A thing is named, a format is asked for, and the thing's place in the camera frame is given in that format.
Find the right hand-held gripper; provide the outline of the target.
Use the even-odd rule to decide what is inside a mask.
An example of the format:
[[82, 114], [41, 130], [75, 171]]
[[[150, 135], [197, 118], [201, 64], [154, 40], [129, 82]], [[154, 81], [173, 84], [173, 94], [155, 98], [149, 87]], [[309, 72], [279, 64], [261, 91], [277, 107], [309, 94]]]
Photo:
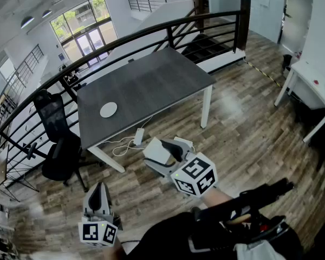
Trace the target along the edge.
[[215, 163], [201, 152], [196, 153], [190, 144], [171, 139], [161, 140], [174, 162], [162, 164], [145, 158], [144, 163], [161, 176], [168, 176], [178, 191], [202, 197], [218, 181]]

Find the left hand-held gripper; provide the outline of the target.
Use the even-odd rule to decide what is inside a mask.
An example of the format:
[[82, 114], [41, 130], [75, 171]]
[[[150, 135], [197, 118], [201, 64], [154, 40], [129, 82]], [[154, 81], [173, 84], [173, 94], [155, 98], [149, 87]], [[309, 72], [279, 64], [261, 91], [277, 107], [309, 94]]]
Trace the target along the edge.
[[[113, 247], [119, 230], [122, 230], [120, 216], [111, 211], [112, 201], [107, 185], [97, 183], [83, 199], [84, 213], [78, 223], [80, 242], [91, 246]], [[98, 214], [92, 210], [102, 209]]]

